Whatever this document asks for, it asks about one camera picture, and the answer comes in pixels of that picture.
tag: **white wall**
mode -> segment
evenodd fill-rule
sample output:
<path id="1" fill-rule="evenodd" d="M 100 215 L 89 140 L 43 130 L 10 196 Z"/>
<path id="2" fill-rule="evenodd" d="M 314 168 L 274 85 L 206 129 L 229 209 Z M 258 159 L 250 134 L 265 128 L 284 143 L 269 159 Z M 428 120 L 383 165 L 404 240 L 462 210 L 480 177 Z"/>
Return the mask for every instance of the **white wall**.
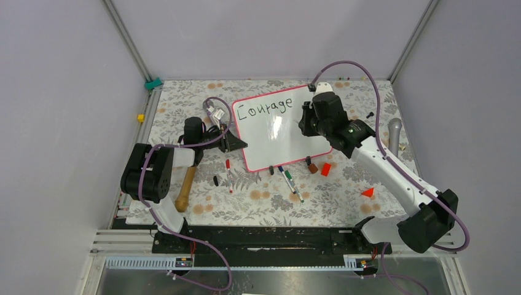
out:
<path id="1" fill-rule="evenodd" d="M 460 196 L 472 294 L 519 294 L 521 2 L 442 1 L 394 85 L 425 179 Z"/>
<path id="2" fill-rule="evenodd" d="M 114 0 L 152 75 L 313 78 L 355 60 L 387 78 L 429 0 Z M 329 77 L 360 78 L 352 66 Z"/>
<path id="3" fill-rule="evenodd" d="M 70 295 L 144 81 L 101 1 L 2 1 L 0 40 L 0 293 Z"/>

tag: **marker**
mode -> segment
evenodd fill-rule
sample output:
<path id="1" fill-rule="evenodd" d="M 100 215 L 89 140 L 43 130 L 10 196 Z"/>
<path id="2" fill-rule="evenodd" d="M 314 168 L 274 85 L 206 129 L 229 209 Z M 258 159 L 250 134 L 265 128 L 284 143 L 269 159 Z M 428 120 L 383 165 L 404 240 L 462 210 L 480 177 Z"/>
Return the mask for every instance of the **marker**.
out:
<path id="1" fill-rule="evenodd" d="M 230 187 L 230 193 L 233 192 L 232 190 L 232 178 L 230 177 L 230 159 L 226 159 L 226 174 L 228 176 L 228 186 Z"/>
<path id="2" fill-rule="evenodd" d="M 287 170 L 286 170 L 286 177 L 288 178 L 289 183 L 291 183 L 291 185 L 295 188 L 295 193 L 294 194 L 297 194 L 299 196 L 300 202 L 304 203 L 304 199 L 302 198 L 302 195 L 300 194 L 299 189 L 295 185 L 295 182 L 291 178 L 291 174 L 289 174 L 289 171 L 287 171 Z"/>
<path id="3" fill-rule="evenodd" d="M 293 189 L 293 187 L 291 186 L 291 183 L 289 182 L 288 178 L 284 174 L 284 169 L 282 169 L 282 166 L 279 166 L 278 169 L 280 170 L 280 173 L 282 173 L 282 177 L 284 177 L 284 179 L 286 180 L 286 183 L 288 184 L 289 189 L 293 192 L 293 194 L 296 194 L 297 192 Z"/>

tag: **green marker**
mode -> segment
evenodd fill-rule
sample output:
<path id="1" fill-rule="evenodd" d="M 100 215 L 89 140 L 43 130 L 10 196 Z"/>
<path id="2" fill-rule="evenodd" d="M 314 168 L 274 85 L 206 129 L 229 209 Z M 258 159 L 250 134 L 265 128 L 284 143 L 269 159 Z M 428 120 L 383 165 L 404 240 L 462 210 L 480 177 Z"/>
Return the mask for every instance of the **green marker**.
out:
<path id="1" fill-rule="evenodd" d="M 291 174 L 289 174 L 289 171 L 288 171 L 288 170 L 285 171 L 285 174 L 286 174 L 286 177 L 287 177 L 288 180 L 289 180 L 289 183 L 291 183 L 291 186 L 292 186 L 293 189 L 297 192 L 297 195 L 299 196 L 300 202 L 301 202 L 301 203 L 304 203 L 304 199 L 302 198 L 302 195 L 300 194 L 299 189 L 298 189 L 297 186 L 295 185 L 295 182 L 293 181 L 293 178 L 291 178 Z"/>

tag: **floral tablecloth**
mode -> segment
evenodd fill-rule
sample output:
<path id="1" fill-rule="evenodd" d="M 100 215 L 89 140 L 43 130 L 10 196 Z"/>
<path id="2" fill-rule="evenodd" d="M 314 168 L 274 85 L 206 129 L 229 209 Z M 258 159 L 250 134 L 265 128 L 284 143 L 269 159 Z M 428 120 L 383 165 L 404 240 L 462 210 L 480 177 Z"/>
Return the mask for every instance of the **floral tablecloth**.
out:
<path id="1" fill-rule="evenodd" d="M 202 108 L 209 96 L 218 96 L 229 104 L 261 93 L 290 88 L 307 81 L 165 81 L 155 113 L 149 143 L 175 143 L 182 134 L 187 117 L 210 120 Z M 350 119 L 360 117 L 374 126 L 375 96 L 369 81 L 332 81 L 334 91 L 343 100 Z M 389 81 L 377 81 L 382 98 L 380 131 L 382 141 L 388 143 L 387 123 L 400 117 L 393 89 Z M 415 171 L 412 150 L 402 130 L 399 158 Z M 233 194 L 226 185 L 216 187 L 213 176 L 224 184 L 225 160 L 232 163 Z M 223 154 L 218 149 L 205 151 L 198 166 L 190 193 L 189 207 L 183 216 L 189 224 L 226 226 L 353 226 L 366 216 L 389 217 L 404 214 L 402 206 L 389 191 L 359 164 L 347 159 L 341 152 L 315 157 L 312 162 L 321 170 L 324 163 L 332 165 L 328 177 L 311 174 L 305 162 L 287 165 L 305 201 L 289 191 L 280 175 L 268 170 L 249 173 L 243 154 L 234 151 Z M 175 168 L 168 197 L 175 200 L 181 189 L 186 168 Z M 361 192 L 374 187 L 371 198 Z M 132 201 L 127 216 L 129 224 L 152 224 L 150 214 L 139 202 Z"/>

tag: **red block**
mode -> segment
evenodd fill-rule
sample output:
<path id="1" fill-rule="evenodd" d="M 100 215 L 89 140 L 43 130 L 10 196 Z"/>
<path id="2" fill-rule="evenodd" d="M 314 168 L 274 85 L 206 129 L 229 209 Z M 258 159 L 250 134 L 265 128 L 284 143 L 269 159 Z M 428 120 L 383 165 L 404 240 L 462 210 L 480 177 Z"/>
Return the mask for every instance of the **red block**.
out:
<path id="1" fill-rule="evenodd" d="M 324 167 L 322 167 L 322 172 L 320 174 L 327 177 L 329 175 L 329 170 L 331 170 L 331 164 L 325 163 Z"/>
<path id="2" fill-rule="evenodd" d="M 373 193 L 374 193 L 374 187 L 371 187 L 370 189 L 363 192 L 362 195 L 365 195 L 366 197 L 371 198 L 373 196 Z"/>

